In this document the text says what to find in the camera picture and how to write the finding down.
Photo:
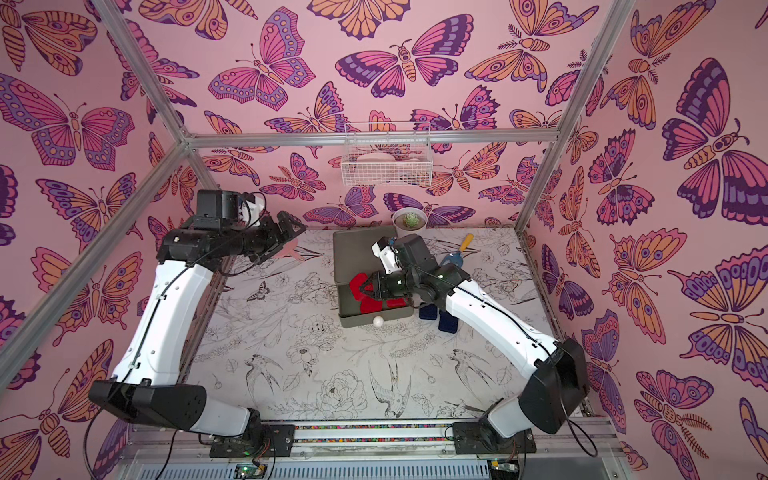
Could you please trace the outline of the red brooch box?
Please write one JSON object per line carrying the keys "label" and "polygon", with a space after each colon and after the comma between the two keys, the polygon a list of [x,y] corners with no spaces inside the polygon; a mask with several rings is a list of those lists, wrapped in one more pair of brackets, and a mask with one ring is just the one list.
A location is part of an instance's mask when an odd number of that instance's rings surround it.
{"label": "red brooch box", "polygon": [[386,305],[388,309],[404,308],[409,306],[408,302],[404,298],[387,300]]}
{"label": "red brooch box", "polygon": [[367,296],[363,296],[360,300],[360,313],[369,314],[377,313],[383,310],[383,302],[375,300]]}
{"label": "red brooch box", "polygon": [[366,273],[359,273],[353,277],[349,282],[349,289],[353,298],[358,302],[368,299],[375,300],[373,284]]}

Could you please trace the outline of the green drawer cabinet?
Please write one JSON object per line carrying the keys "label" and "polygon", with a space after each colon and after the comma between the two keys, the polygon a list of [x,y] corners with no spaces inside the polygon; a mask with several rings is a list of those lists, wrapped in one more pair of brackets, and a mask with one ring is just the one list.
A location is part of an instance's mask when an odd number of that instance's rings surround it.
{"label": "green drawer cabinet", "polygon": [[338,316],[343,328],[354,328],[374,323],[377,316],[384,322],[410,317],[413,306],[405,302],[402,306],[388,306],[384,303],[379,311],[363,312],[361,301],[354,294],[349,283],[358,274],[370,275],[382,268],[372,252],[372,246],[382,237],[393,237],[394,226],[368,227],[333,233],[334,282],[338,290]]}

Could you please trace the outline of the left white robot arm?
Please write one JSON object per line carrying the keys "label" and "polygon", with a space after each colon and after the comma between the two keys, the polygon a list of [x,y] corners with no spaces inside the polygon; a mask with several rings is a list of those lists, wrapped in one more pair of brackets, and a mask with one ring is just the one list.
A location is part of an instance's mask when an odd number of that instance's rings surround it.
{"label": "left white robot arm", "polygon": [[251,193],[202,190],[196,212],[164,235],[149,303],[126,353],[88,398],[132,424],[225,438],[253,435],[258,415],[180,383],[181,360],[193,317],[224,260],[244,256],[258,266],[305,231],[295,216],[270,215]]}

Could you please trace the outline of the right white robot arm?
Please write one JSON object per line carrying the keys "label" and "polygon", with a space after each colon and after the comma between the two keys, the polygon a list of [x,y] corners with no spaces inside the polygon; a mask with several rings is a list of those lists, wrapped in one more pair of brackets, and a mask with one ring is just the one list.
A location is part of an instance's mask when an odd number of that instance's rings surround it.
{"label": "right white robot arm", "polygon": [[497,402],[483,417],[499,437],[536,428],[557,433],[589,393],[585,352],[573,339],[557,340],[523,322],[486,293],[469,273],[441,264],[421,236],[382,237],[371,247],[382,265],[370,275],[376,300],[418,295],[472,327],[526,380],[522,392]]}

